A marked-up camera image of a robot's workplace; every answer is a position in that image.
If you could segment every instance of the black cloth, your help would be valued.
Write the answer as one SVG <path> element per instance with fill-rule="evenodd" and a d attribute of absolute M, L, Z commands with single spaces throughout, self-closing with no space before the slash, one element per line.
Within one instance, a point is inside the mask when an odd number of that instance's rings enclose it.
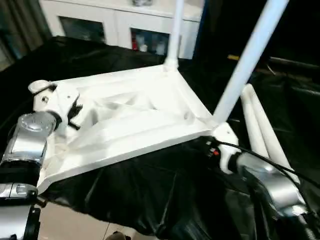
<path fill-rule="evenodd" d="M 0 73 L 0 139 L 18 116 L 32 110 L 28 84 L 162 64 L 164 58 L 116 46 L 56 37 Z M 179 71 L 213 112 L 235 63 L 181 60 Z M 253 73 L 253 84 L 292 167 L 320 182 L 320 86 Z M 240 145 L 250 148 L 241 104 L 228 120 Z M 237 175 L 222 173 L 197 148 L 198 139 L 144 154 L 52 184 L 43 197 L 99 220 L 159 239 L 251 239 L 253 207 Z M 312 207 L 320 193 L 302 181 Z"/>

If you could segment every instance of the white tube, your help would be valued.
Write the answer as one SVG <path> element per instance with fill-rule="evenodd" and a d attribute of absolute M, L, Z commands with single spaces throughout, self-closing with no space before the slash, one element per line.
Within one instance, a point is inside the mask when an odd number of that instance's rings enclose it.
<path fill-rule="evenodd" d="M 255 153 L 269 158 L 264 138 L 260 131 L 260 127 L 251 102 L 251 88 L 248 88 L 248 85 L 250 84 L 247 84 L 242 91 L 241 103 L 243 108 L 245 125 L 249 136 L 250 146 Z"/>
<path fill-rule="evenodd" d="M 259 124 L 267 152 L 270 156 L 270 160 L 272 160 L 276 164 L 292 170 L 254 88 L 251 84 L 247 84 L 246 89 L 250 93 L 250 100 L 252 102 L 254 114 Z M 296 175 L 292 173 L 289 174 L 296 182 L 300 182 Z"/>
<path fill-rule="evenodd" d="M 180 40 L 181 25 L 183 22 L 185 0 L 176 0 L 175 13 L 173 17 L 172 32 L 169 39 L 168 55 L 164 66 L 167 70 L 178 68 L 178 48 Z"/>
<path fill-rule="evenodd" d="M 213 113 L 212 120 L 225 122 L 234 108 L 245 84 L 257 65 L 271 35 L 273 34 L 289 0 L 268 0 L 230 81 Z"/>

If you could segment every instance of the tile floor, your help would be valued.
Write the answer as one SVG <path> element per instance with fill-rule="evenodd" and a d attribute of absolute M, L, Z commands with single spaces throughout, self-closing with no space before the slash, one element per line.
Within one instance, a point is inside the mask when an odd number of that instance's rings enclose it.
<path fill-rule="evenodd" d="M 41 210 L 40 222 L 38 240 L 104 240 L 115 231 L 130 236 L 132 240 L 157 239 L 141 235 L 132 228 L 99 221 L 53 203 L 48 203 Z"/>
<path fill-rule="evenodd" d="M 10 63 L 6 60 L 0 61 L 0 72 L 5 70 L 7 67 L 10 66 Z"/>

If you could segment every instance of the white plastic panel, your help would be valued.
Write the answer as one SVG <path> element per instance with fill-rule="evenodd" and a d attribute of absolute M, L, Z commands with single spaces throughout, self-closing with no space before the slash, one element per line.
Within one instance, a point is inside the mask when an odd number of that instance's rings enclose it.
<path fill-rule="evenodd" d="M 79 91 L 83 108 L 65 135 L 54 133 L 38 182 L 56 181 L 210 135 L 212 115 L 177 70 L 163 65 L 55 82 Z"/>

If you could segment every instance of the wire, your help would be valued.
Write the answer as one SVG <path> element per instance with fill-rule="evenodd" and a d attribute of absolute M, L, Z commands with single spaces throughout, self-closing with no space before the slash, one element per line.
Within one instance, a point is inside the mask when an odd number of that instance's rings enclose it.
<path fill-rule="evenodd" d="M 295 187 L 296 187 L 298 190 L 300 190 L 300 185 L 299 185 L 297 182 L 295 182 L 295 180 L 294 180 L 287 172 L 290 172 L 290 173 L 292 173 L 292 174 L 294 174 L 294 175 L 296 175 L 296 176 L 304 179 L 305 181 L 311 183 L 312 185 L 314 185 L 315 187 L 317 187 L 318 189 L 320 189 L 320 184 L 319 184 L 319 183 L 317 183 L 316 181 L 314 181 L 314 180 L 310 179 L 309 177 L 303 175 L 303 174 L 300 173 L 300 172 L 296 172 L 296 171 L 291 170 L 291 169 L 289 169 L 289 168 L 287 168 L 287 167 L 285 167 L 285 166 L 282 166 L 282 165 L 279 165 L 279 164 L 277 164 L 277 163 L 274 163 L 273 161 L 269 160 L 268 158 L 266 158 L 266 157 L 264 157 L 264 156 L 261 156 L 260 154 L 254 152 L 254 151 L 251 151 L 251 150 L 249 150 L 249 149 L 246 149 L 246 148 L 244 148 L 244 147 L 241 147 L 241 146 L 238 146 L 238 145 L 235 145 L 235 144 L 232 144 L 232 143 L 228 143 L 228 142 L 219 141 L 219 140 L 215 140 L 215 141 L 216 141 L 216 143 L 217 143 L 218 145 L 221 144 L 221 145 L 230 146 L 230 147 L 233 147 L 233 148 L 236 148 L 236 149 L 240 149 L 241 151 L 246 152 L 246 153 L 249 153 L 249 154 L 251 154 L 251 155 L 253 155 L 253 156 L 256 156 L 257 158 L 263 160 L 264 162 L 266 162 L 266 163 L 274 166 L 274 167 L 275 167 L 277 170 L 279 170 L 283 175 L 285 175 L 285 176 L 295 185 Z M 309 211 L 310 213 L 313 213 L 313 211 L 312 211 L 309 203 L 307 202 L 307 199 L 306 199 L 304 193 L 303 193 L 302 191 L 300 191 L 300 194 L 301 194 L 302 198 L 304 199 L 305 206 L 306 206 L 306 208 L 308 209 L 308 211 Z"/>
<path fill-rule="evenodd" d="M 271 67 L 269 66 L 269 64 L 267 64 L 266 67 L 270 70 L 270 72 L 272 72 L 273 75 L 277 75 L 277 74 L 271 69 Z"/>

